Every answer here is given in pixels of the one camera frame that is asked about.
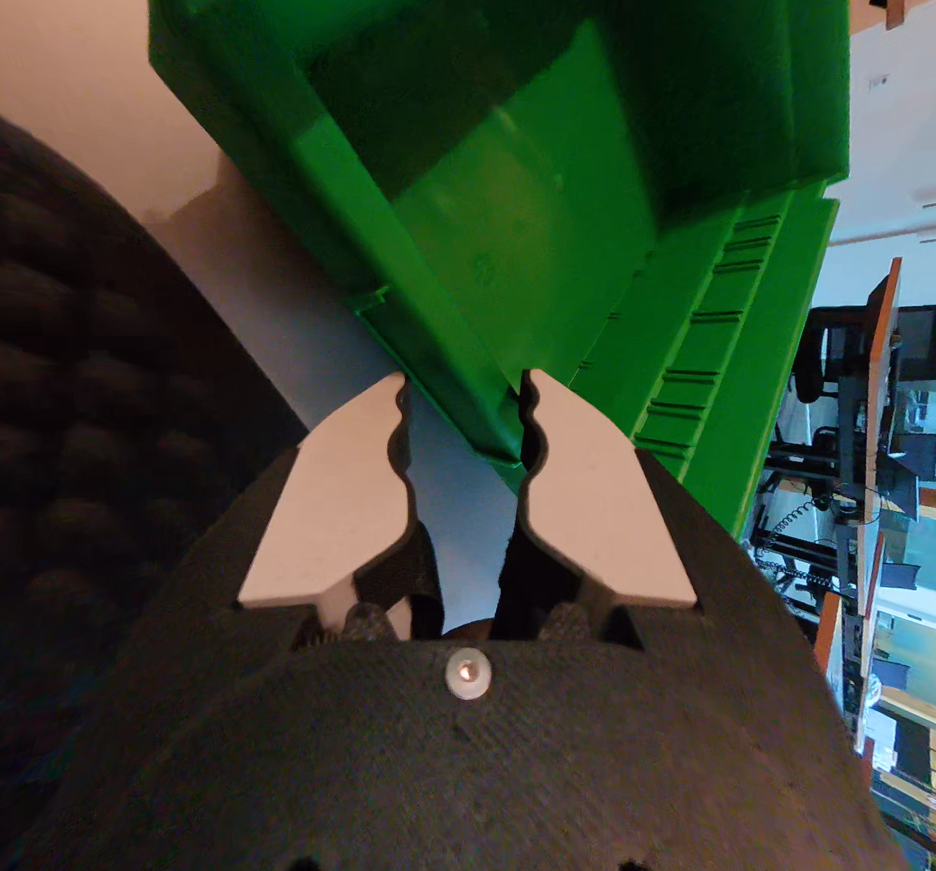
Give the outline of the green plastic storage bin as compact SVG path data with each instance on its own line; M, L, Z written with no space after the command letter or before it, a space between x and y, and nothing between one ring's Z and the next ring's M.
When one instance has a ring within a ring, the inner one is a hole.
M541 368L735 538L849 167L849 0L148 0L155 72L472 449Z

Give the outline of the black office chair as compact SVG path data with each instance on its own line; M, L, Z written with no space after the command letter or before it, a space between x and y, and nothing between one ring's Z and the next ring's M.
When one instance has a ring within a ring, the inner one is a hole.
M869 312L865 305L815 306L807 315L791 378L797 398L813 404L828 383L856 371L864 360Z

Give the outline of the dark bumpy padding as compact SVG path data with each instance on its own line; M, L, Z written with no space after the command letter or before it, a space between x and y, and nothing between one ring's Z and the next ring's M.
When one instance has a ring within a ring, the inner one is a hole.
M1 131L2 869L137 620L306 428L90 177Z

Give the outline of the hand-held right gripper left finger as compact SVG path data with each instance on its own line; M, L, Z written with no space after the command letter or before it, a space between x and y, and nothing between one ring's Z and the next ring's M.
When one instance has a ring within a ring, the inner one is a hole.
M311 606L339 629L355 574L404 541L413 511L390 445L404 430L404 374L384 377L321 421L298 453L240 586L247 610Z

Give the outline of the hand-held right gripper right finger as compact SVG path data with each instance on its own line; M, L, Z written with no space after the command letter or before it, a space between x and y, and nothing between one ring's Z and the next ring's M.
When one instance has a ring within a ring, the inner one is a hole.
M521 485L523 533L612 607L694 607L696 591L632 441L541 369L524 374L534 445Z

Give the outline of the wooden desk with black legs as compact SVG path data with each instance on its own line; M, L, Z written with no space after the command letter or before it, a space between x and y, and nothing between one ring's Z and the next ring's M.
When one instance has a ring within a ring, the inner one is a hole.
M914 522L920 501L917 475L898 466L892 449L905 345L898 327L901 269L902 258L893 258L865 305L813 310L807 320L822 327L831 350L841 350L832 357L835 389L827 394L837 403L837 423L825 433L829 448L821 456L836 518L843 667L861 690L849 724L854 747L870 768L877 743L867 727L874 707L869 684L886 554L880 516L898 512Z

